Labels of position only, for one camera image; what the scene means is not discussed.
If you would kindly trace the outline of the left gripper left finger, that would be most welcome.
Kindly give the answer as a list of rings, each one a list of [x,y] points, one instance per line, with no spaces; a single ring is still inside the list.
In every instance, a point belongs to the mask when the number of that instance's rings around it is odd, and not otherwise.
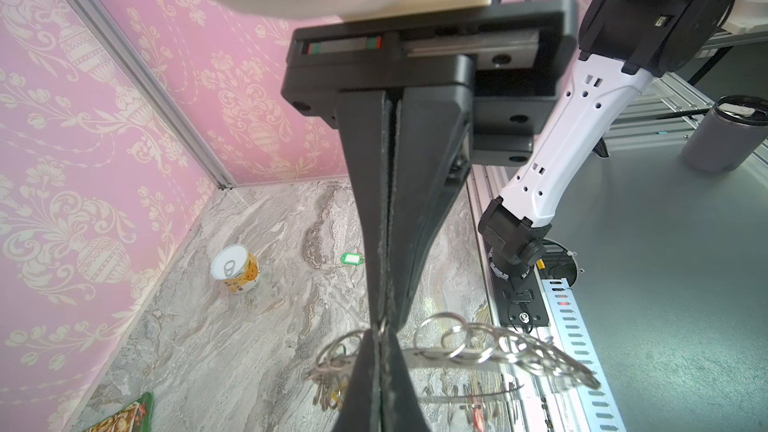
[[[380,341],[367,330],[333,432],[375,432],[381,426]]]

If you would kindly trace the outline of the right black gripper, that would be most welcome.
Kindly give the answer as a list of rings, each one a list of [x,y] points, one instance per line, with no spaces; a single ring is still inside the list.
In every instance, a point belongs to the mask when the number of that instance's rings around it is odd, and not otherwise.
[[[281,95],[301,114],[338,126],[363,233],[373,326],[388,316],[398,331],[408,320],[428,252],[469,173],[471,125],[473,163],[527,163],[558,100],[577,33],[574,0],[294,31]],[[405,90],[394,159],[395,107],[373,90]]]

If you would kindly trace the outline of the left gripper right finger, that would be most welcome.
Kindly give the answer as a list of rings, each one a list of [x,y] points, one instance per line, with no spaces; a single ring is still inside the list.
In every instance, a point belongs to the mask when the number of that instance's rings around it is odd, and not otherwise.
[[[383,431],[430,431],[392,328],[387,328],[381,336],[380,398]]]

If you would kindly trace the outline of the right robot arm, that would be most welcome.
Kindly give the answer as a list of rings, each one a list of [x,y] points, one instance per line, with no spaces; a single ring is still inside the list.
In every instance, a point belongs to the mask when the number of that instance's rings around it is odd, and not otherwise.
[[[377,331],[406,323],[434,238],[475,164],[518,173],[479,229],[510,276],[543,252],[575,173],[651,81],[734,0],[493,0],[294,32],[282,94],[340,135]]]

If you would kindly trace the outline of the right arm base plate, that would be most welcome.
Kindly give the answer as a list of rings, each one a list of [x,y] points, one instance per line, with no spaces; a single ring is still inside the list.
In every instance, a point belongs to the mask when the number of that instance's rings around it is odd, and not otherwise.
[[[501,280],[496,304],[503,326],[531,332],[533,329],[550,325],[545,297],[534,270],[524,278]]]

